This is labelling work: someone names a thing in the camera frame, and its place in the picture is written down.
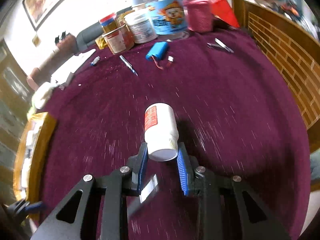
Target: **red lid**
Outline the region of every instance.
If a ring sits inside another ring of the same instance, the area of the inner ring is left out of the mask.
[[[107,21],[107,20],[110,20],[111,18],[114,19],[115,16],[116,16],[115,13],[109,14],[108,16],[106,16],[106,17],[104,17],[103,19],[101,19],[99,22],[100,22],[100,23],[103,23],[103,22],[105,22],[105,21]]]

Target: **blue battery pack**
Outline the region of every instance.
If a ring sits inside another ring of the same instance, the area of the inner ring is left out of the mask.
[[[154,56],[156,60],[161,60],[164,53],[167,51],[167,49],[168,49],[167,42],[165,41],[157,42],[152,46],[151,50],[149,50],[149,52],[147,53],[146,59],[152,60],[151,56]]]

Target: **brick pattern panel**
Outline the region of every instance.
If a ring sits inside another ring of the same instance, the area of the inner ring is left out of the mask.
[[[283,76],[309,129],[320,117],[319,64],[288,35],[251,12],[248,28]]]

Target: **red label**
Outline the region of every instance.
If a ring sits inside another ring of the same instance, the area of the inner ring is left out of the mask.
[[[144,130],[146,131],[156,124],[158,124],[157,107],[153,106],[144,115]]]

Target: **white pill bottle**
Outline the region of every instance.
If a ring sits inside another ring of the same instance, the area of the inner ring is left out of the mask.
[[[149,106],[145,112],[144,130],[151,160],[165,162],[178,156],[179,133],[171,106],[164,103]]]

